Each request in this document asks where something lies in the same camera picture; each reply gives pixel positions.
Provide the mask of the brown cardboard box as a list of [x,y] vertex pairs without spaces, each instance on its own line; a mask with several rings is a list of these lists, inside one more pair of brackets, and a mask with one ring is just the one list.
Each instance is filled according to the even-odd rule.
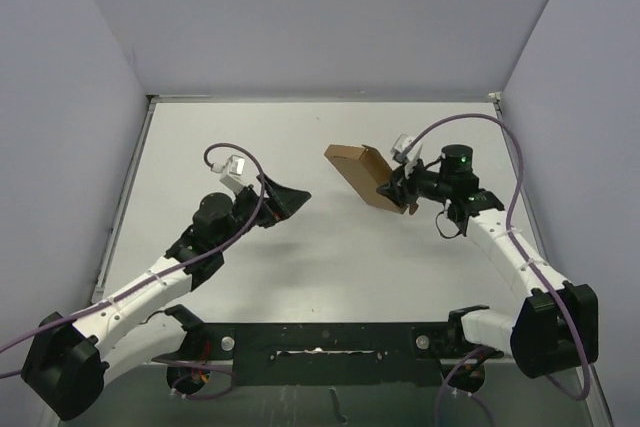
[[417,211],[416,204],[398,207],[377,192],[389,182],[392,169],[376,148],[330,144],[324,156],[367,205],[397,214],[414,215]]

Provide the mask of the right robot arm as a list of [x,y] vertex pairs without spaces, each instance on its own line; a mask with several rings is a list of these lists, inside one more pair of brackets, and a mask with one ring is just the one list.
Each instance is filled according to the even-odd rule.
[[410,155],[377,189],[400,208],[420,198],[441,204],[460,235],[487,256],[521,304],[516,315],[484,305],[451,312],[446,347],[459,356],[478,345],[493,348],[512,357],[529,378],[594,363],[599,355],[595,292],[586,284],[572,284],[507,225],[503,203],[481,187],[472,160],[472,148],[460,144],[442,148],[436,171]]

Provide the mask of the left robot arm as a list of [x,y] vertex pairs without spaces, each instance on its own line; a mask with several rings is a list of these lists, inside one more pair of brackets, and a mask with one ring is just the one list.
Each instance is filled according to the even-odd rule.
[[206,195],[181,236],[125,287],[80,312],[54,312],[41,321],[20,376],[61,420],[76,418],[97,400],[112,367],[107,354],[131,330],[207,282],[222,267],[224,250],[246,232],[289,219],[311,198],[266,175],[257,179],[258,189],[241,185],[233,195]]

